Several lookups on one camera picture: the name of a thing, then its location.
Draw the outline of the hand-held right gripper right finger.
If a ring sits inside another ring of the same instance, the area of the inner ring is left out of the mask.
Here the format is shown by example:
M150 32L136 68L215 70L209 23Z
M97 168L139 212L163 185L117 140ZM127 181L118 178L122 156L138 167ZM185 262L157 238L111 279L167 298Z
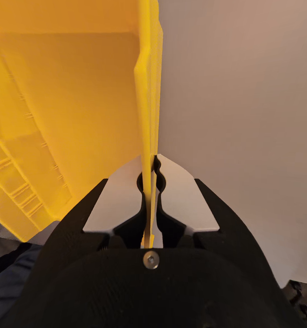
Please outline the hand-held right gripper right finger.
M158 154L153 247L175 247L183 235L220 229L194 177L180 165Z

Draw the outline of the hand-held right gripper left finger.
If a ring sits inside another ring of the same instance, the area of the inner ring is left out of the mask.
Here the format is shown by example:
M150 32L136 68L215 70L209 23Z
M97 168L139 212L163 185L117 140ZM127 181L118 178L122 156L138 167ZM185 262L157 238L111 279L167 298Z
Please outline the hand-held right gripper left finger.
M127 248L138 249L146 223L142 163L137 156L110 175L83 232L119 236Z

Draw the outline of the yellow plastic box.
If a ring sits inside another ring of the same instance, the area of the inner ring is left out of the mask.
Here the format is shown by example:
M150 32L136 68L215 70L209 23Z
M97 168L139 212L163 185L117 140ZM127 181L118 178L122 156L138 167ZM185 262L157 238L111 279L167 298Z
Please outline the yellow plastic box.
M141 156L152 246L158 1L0 1L0 225L27 242Z

